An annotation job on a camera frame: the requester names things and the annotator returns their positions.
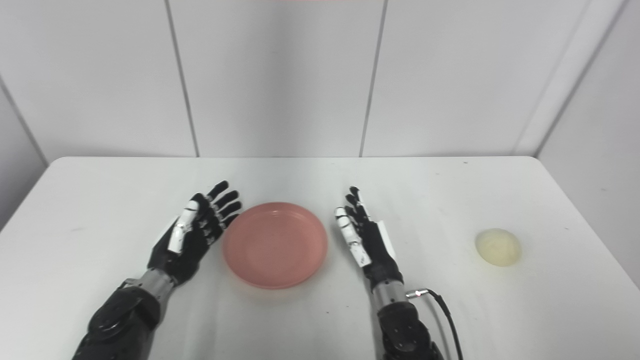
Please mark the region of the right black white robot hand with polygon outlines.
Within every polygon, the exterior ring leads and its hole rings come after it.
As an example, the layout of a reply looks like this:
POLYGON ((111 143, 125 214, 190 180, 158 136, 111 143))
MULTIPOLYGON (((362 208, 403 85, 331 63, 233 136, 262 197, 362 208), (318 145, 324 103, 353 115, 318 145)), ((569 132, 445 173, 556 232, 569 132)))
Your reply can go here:
POLYGON ((356 186, 345 195, 346 205, 334 210, 334 219, 350 254, 373 290, 381 283, 404 283, 393 256, 393 246, 381 221, 374 221, 356 186))

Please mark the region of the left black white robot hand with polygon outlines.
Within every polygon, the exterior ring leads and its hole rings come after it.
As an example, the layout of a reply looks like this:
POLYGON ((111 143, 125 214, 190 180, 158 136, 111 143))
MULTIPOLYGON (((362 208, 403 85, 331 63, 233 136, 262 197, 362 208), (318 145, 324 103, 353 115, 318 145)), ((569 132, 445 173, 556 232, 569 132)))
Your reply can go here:
POLYGON ((178 286, 189 281, 210 247, 238 218, 243 207, 239 198, 227 180, 206 194, 194 194, 152 248, 147 267, 164 272, 178 286))

